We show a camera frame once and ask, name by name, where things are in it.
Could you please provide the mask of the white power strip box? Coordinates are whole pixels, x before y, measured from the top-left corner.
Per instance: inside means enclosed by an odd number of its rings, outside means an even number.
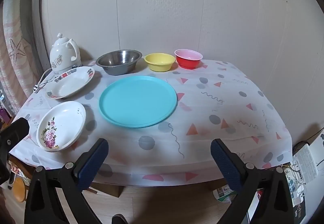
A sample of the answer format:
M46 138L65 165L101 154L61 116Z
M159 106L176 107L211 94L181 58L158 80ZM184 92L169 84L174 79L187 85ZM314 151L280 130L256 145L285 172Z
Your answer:
M323 130L293 147L284 166L295 223L308 223L323 206Z

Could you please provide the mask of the white ceramic electric kettle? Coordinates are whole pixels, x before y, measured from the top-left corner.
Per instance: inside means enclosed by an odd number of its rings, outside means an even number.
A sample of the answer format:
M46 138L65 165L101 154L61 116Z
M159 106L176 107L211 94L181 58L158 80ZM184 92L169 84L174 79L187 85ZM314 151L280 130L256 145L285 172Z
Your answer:
M49 60L55 76L60 76L73 67L81 66L81 55L78 45L73 39L58 33L57 40L50 50Z

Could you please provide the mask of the white plate pink roses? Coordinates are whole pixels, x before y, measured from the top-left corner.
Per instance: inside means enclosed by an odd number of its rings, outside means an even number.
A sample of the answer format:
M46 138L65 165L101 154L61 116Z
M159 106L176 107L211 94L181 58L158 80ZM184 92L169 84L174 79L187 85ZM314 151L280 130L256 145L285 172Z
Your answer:
M76 101L67 101L50 109L37 129L37 143L47 152L67 149L78 140L86 121L85 107Z

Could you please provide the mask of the white patterned tablecloth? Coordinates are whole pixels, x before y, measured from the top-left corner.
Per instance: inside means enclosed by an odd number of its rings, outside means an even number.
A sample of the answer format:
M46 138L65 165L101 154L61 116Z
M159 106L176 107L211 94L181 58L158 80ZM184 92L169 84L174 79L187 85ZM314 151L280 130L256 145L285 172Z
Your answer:
M87 118L80 138L67 150L44 151L37 144L42 117L57 100L45 89L32 94L18 117L30 125L27 137L11 154L26 164L47 169L62 167L88 151L98 138L109 143L109 154L96 182L122 186L178 186L222 178L211 153L219 138L244 162L257 168L276 167L292 160L292 138L283 120L263 92L228 62L203 60L194 70L173 66L168 72L152 72L144 61L135 75L159 78L177 93L177 106L159 124L128 129L105 120L99 97L118 80L95 66L91 82L72 97L84 105Z

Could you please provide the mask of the turquoise plastic plate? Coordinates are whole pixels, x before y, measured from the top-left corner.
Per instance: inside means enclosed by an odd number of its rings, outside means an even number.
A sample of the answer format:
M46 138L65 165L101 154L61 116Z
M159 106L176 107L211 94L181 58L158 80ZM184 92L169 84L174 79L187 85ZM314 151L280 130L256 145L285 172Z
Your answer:
M129 76L102 92L98 106L108 122L126 128L155 125L168 118L177 105L177 94L167 82L152 76Z

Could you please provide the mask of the stainless steel bowl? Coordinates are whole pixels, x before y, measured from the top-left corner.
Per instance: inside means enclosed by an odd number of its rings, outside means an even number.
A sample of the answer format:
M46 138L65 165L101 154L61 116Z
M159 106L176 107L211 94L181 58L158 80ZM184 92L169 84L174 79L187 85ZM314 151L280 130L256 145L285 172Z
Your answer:
M123 75L134 71L142 53L137 50L108 52L96 60L96 65L109 75Z

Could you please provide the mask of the yellow plastic bowl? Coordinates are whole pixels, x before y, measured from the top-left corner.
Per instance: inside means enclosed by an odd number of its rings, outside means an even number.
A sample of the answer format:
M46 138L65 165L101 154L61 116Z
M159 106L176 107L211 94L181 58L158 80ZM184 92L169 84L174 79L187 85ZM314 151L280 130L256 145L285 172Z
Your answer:
M171 69L176 59L165 53L152 53L144 57L149 69L154 72L167 72Z

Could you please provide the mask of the red plastic bowl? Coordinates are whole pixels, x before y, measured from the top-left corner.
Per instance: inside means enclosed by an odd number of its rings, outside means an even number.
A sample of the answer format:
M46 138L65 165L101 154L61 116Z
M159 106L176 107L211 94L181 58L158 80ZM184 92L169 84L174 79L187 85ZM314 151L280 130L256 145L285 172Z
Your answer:
M181 68L195 69L203 59L203 55L190 49L178 49L175 51L176 61Z

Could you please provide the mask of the small wooden stool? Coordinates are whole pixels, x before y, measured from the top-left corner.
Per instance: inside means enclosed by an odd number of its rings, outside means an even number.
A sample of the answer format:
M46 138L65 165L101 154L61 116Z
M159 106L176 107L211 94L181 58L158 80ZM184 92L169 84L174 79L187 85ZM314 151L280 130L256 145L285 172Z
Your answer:
M26 200L26 186L22 178L15 178L12 186L12 192L17 202L22 203Z

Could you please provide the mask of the pink striped starfish curtain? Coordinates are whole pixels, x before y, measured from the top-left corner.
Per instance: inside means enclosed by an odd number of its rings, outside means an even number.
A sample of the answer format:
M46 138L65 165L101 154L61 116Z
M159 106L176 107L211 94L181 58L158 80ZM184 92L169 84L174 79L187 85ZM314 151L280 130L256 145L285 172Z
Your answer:
M22 0L1 3L1 86L16 114L37 83L35 57L31 43L22 32Z

